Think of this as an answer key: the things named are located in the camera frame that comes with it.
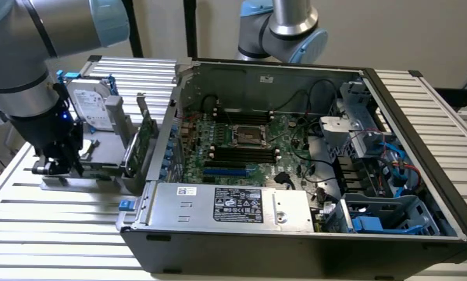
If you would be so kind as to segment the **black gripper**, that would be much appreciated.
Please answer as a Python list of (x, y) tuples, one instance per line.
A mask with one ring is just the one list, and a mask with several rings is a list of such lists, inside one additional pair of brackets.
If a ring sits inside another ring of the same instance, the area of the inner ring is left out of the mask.
[(38, 157), (30, 168), (33, 174), (82, 175), (78, 155), (82, 142), (81, 122), (71, 118), (66, 109), (50, 109), (30, 117), (10, 116), (10, 123), (25, 141), (31, 144)]

